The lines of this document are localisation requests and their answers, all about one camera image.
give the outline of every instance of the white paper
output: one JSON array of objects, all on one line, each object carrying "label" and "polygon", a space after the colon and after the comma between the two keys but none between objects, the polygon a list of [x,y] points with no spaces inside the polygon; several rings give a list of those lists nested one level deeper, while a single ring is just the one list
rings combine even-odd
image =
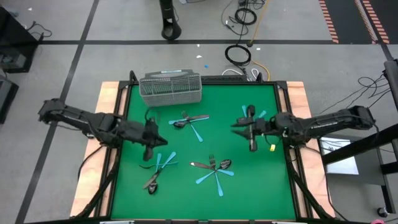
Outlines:
[{"label": "white paper", "polygon": [[[328,154],[330,151],[335,151],[343,146],[349,145],[351,142],[347,139],[336,139],[322,137],[321,147],[328,149],[322,149],[323,154]],[[329,174],[353,174],[358,175],[358,168],[356,166],[355,158],[350,157],[339,162],[334,162],[327,165],[326,172]]]}]

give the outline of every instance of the green mat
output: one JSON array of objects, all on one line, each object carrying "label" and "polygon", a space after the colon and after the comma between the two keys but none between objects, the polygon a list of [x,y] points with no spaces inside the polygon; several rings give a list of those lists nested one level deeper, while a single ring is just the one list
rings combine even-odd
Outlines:
[{"label": "green mat", "polygon": [[[259,150],[249,152],[249,143],[231,132],[236,118],[243,117],[242,105],[254,105],[256,114],[266,110],[265,119],[277,113],[274,87],[268,85],[204,85],[200,103],[157,108],[159,133],[167,146],[154,149],[154,158],[142,160],[144,147],[125,141],[113,202],[112,219],[294,219],[292,194],[286,170],[282,143],[274,152],[264,138],[257,138]],[[144,122],[147,106],[132,89],[129,120]],[[169,120],[181,119],[181,111],[189,116],[210,115],[210,119],[193,125],[203,138],[200,143],[192,128],[175,129]],[[269,136],[277,143],[279,138]],[[145,170],[139,164],[155,164],[157,153],[162,162],[171,152],[177,155],[157,178],[159,188],[154,195],[143,190],[155,168]],[[192,161],[209,164],[214,154],[217,167],[223,159],[231,159],[228,170],[233,177],[218,173],[224,196],[218,195],[215,176],[201,184],[195,181],[210,170],[190,166]]]}]

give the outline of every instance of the white cable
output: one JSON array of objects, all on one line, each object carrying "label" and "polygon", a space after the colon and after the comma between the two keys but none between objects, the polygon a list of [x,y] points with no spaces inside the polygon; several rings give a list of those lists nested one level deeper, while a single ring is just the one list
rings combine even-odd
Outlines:
[{"label": "white cable", "polygon": [[239,75],[242,75],[242,73],[240,73],[240,72],[238,72],[238,71],[236,71],[236,70],[233,70],[233,69],[227,69],[227,70],[223,71],[223,73],[222,73],[221,75],[224,75],[224,74],[225,74],[226,72],[228,72],[228,71],[231,71],[231,72],[237,73],[237,74],[239,74]]},{"label": "white cable", "polygon": [[257,76],[259,76],[259,71],[258,71],[256,68],[252,68],[252,69],[251,69],[251,75],[254,77],[254,81],[256,81]]},{"label": "white cable", "polygon": [[228,71],[231,71],[231,72],[234,72],[234,73],[243,75],[242,73],[240,73],[240,72],[238,72],[238,71],[236,71],[236,70],[233,70],[233,69],[227,69],[227,70],[223,71],[223,73],[222,73],[221,75],[224,75],[224,74],[225,74],[226,72],[228,72]]},{"label": "white cable", "polygon": [[[236,70],[233,70],[233,69],[227,69],[227,70],[223,71],[223,73],[221,75],[224,75],[226,72],[234,72],[234,73],[237,73],[239,75],[243,75],[242,73],[240,73],[240,72],[238,72]],[[259,70],[257,70],[256,68],[252,68],[251,75],[254,77],[254,81],[256,81],[257,76],[259,75]],[[247,81],[252,81],[249,77],[246,77],[246,80]]]}]

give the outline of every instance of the wire basket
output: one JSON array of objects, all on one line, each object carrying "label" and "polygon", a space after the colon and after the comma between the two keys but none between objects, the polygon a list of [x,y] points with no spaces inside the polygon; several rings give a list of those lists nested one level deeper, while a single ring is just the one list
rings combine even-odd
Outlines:
[{"label": "wire basket", "polygon": [[139,80],[139,93],[149,107],[198,103],[200,75],[192,70],[147,73]]}]

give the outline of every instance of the yellow object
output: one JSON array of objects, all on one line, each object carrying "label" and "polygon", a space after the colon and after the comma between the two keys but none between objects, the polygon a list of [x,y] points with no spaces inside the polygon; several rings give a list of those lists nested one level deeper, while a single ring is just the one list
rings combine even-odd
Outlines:
[{"label": "yellow object", "polygon": [[266,0],[266,4],[265,4],[264,7],[262,8],[262,12],[261,12],[261,15],[260,15],[260,19],[259,19],[258,22],[257,22],[256,30],[254,31],[254,35],[253,35],[253,38],[250,40],[250,43],[253,43],[254,39],[255,39],[256,36],[257,36],[257,31],[258,31],[258,29],[259,29],[260,22],[262,21],[262,17],[264,16],[264,14],[265,14],[265,12],[266,12],[266,9],[267,9],[267,6],[268,6],[269,1],[270,1],[270,0]]},{"label": "yellow object", "polygon": [[271,80],[271,73],[269,72],[269,70],[267,69],[267,67],[261,65],[260,63],[254,61],[253,59],[251,60],[254,64],[260,66],[261,68],[263,68],[266,72],[267,72],[267,81]]}]

